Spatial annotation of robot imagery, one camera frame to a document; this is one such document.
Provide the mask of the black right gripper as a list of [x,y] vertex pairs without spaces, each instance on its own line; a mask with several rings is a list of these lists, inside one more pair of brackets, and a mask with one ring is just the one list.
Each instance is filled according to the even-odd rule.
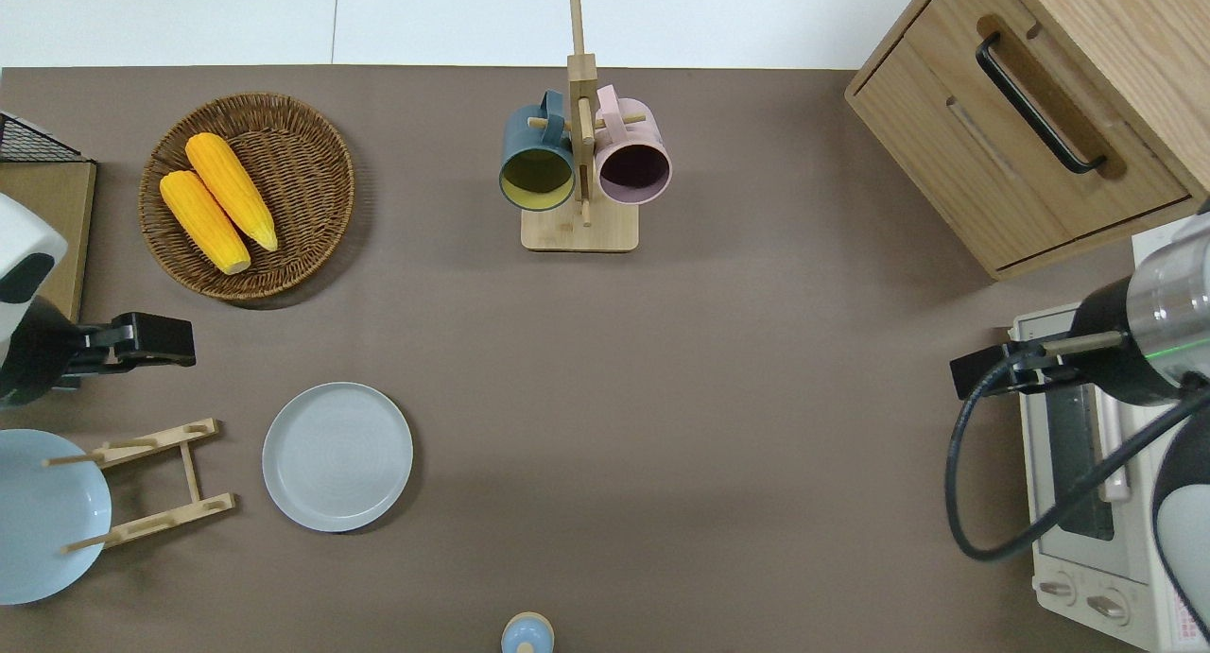
[[1007,340],[995,343],[970,354],[955,357],[950,362],[952,386],[957,399],[967,400],[976,389],[976,383],[985,374],[1008,357],[1030,351],[1031,356],[1015,363],[1002,376],[993,378],[985,395],[1007,393],[1041,394],[1058,391],[1060,387],[1074,387],[1083,383],[1079,369],[1064,364],[1060,356],[1042,356],[1042,343],[1037,340]]

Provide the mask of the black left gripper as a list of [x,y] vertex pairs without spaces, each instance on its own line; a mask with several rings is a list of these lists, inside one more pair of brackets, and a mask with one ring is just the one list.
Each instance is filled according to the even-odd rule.
[[77,389],[83,378],[116,376],[142,366],[191,368],[198,363],[194,324],[184,318],[125,313],[106,324],[75,326],[73,356],[58,378]]

